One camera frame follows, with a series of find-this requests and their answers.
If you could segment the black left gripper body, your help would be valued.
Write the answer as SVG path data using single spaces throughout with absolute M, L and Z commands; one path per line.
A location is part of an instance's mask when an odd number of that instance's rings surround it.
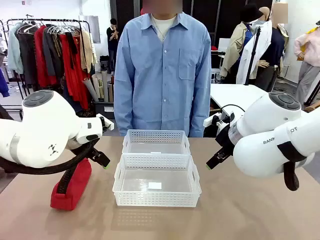
M 70 150 L 71 152 L 81 152 L 88 147 L 90 148 L 94 146 L 99 140 L 100 140 L 99 138 L 96 138 L 87 143 L 79 143 L 75 138 L 72 138 L 68 140 L 66 144 L 66 149 Z

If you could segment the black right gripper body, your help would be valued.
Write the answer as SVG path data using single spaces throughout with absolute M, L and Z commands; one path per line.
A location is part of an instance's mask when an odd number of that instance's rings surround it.
M 235 144 L 229 137 L 231 126 L 229 124 L 217 124 L 215 141 L 221 146 L 218 153 L 233 153 Z

